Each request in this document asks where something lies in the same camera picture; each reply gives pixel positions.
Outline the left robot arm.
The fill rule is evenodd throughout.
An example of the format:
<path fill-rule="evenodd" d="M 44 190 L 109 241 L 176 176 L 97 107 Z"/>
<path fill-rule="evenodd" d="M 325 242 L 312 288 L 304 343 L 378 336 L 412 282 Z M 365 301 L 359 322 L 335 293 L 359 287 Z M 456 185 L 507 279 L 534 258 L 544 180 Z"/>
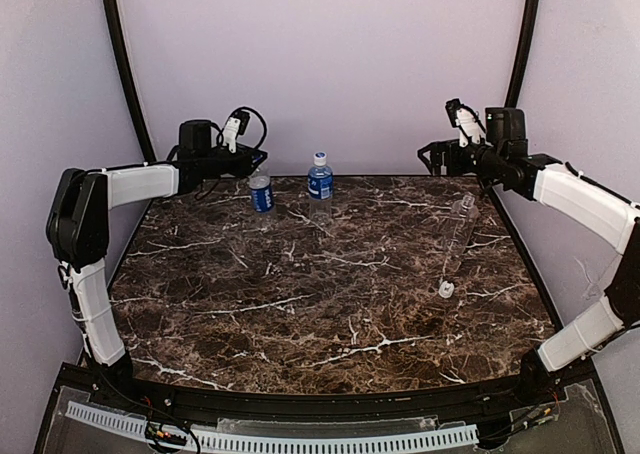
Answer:
<path fill-rule="evenodd" d="M 266 161 L 260 144 L 239 143 L 256 111 L 235 109 L 223 126 L 195 119 L 179 127 L 178 143 L 164 161 L 124 167 L 69 168 L 60 178 L 46 237 L 68 292 L 84 350 L 101 369 L 128 368 L 131 358 L 118 333 L 107 289 L 105 262 L 109 214 L 120 206 L 194 192 L 206 180 L 245 178 Z"/>

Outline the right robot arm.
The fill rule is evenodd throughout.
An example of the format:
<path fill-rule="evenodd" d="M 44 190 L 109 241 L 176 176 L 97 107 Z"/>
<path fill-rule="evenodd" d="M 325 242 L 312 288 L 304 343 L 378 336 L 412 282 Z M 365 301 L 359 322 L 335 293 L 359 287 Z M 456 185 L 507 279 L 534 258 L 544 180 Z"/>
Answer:
<path fill-rule="evenodd" d="M 456 140 L 432 142 L 418 157 L 435 175 L 475 175 L 529 201 L 552 208 L 602 238 L 620 255 L 603 295 L 571 323 L 544 341 L 526 370 L 551 373 L 604 346 L 639 324 L 639 206 L 601 186 L 568 162 L 531 154 L 522 110 L 492 107 L 486 118 L 458 99 L 445 110 Z"/>

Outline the tall bottle blue cap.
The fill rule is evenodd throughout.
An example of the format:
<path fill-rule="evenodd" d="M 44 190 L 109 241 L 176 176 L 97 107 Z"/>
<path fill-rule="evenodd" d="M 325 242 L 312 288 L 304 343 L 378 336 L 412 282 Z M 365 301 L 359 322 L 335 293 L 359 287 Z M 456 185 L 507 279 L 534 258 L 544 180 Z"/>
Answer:
<path fill-rule="evenodd" d="M 269 228 L 276 217 L 276 206 L 271 176 L 266 164 L 261 164 L 251 174 L 248 185 L 256 224 L 261 229 Z"/>

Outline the clear bottle white cap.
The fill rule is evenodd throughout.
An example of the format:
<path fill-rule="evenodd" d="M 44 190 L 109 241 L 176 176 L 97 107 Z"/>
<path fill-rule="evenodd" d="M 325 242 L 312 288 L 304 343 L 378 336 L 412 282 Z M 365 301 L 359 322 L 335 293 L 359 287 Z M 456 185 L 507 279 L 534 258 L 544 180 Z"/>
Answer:
<path fill-rule="evenodd" d="M 453 274 L 459 269 L 479 215 L 476 197 L 470 192 L 453 203 L 442 230 L 446 274 Z"/>

